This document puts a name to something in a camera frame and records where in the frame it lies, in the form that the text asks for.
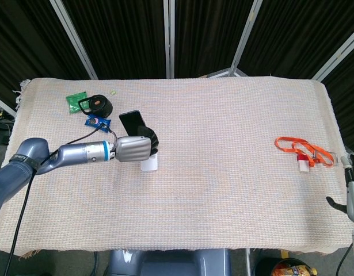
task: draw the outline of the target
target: floor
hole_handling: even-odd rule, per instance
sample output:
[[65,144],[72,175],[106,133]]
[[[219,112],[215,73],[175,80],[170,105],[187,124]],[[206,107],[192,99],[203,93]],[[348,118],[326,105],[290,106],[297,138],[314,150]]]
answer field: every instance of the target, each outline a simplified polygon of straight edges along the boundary
[[[0,166],[5,157],[6,147],[0,145]],[[346,248],[337,250],[328,255],[320,253],[295,254],[290,253],[291,258],[298,258],[311,267],[315,267],[319,275],[335,275],[337,266]],[[8,254],[0,251],[0,275],[3,275]],[[251,255],[252,268],[260,259],[264,257],[280,257],[278,250],[254,250]],[[97,275],[102,275],[109,259],[109,251],[99,253],[99,267]],[[90,275],[94,264],[94,255],[87,251],[63,251],[42,250],[35,256],[28,259],[14,257],[11,265],[10,275],[34,276],[43,273],[50,273],[53,276],[82,276]],[[231,251],[231,268],[233,276],[246,275],[245,251]],[[354,276],[353,256],[349,254],[345,259],[341,271],[341,276]]]

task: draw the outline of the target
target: green snack bag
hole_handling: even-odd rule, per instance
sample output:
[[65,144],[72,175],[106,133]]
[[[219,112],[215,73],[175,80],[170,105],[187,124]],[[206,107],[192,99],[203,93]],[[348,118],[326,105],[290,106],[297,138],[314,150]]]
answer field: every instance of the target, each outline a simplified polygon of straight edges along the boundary
[[[81,93],[78,93],[78,94],[67,96],[66,98],[67,98],[67,102],[69,104],[69,112],[70,113],[76,113],[76,112],[81,111],[81,109],[78,106],[78,101],[81,100],[81,99],[87,98],[87,93],[86,92],[81,92]],[[81,103],[81,105],[82,105],[83,109],[89,108],[89,102],[88,101]]]

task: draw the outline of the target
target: black smartphone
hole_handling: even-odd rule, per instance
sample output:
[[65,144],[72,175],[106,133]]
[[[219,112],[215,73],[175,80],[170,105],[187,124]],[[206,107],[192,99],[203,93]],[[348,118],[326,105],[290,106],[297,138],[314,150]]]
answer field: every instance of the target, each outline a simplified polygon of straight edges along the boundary
[[139,110],[123,113],[119,115],[119,119],[129,136],[137,136],[139,125],[146,126]]

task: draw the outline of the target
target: beige tablecloth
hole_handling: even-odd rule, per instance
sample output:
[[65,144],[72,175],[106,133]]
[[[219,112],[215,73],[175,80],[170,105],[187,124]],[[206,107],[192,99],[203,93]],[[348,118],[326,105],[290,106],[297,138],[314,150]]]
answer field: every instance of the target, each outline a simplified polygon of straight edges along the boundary
[[[157,133],[159,170],[139,163],[57,169],[33,181],[16,254],[37,249],[284,248],[332,252],[351,242],[352,223],[325,200],[345,202],[341,167],[298,170],[278,136],[301,137],[342,155],[327,92],[313,80],[274,77],[34,79],[23,91],[5,163],[29,137],[50,150],[93,130],[69,114],[66,96],[87,91],[118,115],[139,109]],[[112,140],[97,132],[85,141]],[[25,188],[0,212],[0,250],[9,251]]]

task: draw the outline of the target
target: orange lanyard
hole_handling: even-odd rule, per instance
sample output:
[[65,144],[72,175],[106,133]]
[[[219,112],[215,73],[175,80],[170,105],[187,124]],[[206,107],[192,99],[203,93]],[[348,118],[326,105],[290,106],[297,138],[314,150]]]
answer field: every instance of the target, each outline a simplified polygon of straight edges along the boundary
[[[279,141],[292,142],[292,148],[282,148],[281,146],[279,146]],[[297,144],[301,144],[302,146],[304,146],[313,155],[310,156],[310,155],[304,153],[299,148],[296,148]],[[327,167],[331,167],[332,165],[334,165],[334,158],[330,153],[328,153],[328,151],[325,151],[324,149],[318,147],[317,145],[311,145],[306,140],[303,140],[300,138],[294,138],[294,137],[281,136],[281,137],[278,137],[277,139],[275,139],[274,145],[278,149],[280,149],[284,152],[295,152],[298,155],[306,155],[309,158],[309,166],[310,167],[314,167],[315,163],[322,163]],[[325,159],[323,158],[323,156],[327,157],[331,161],[331,163],[327,163],[325,161]]]

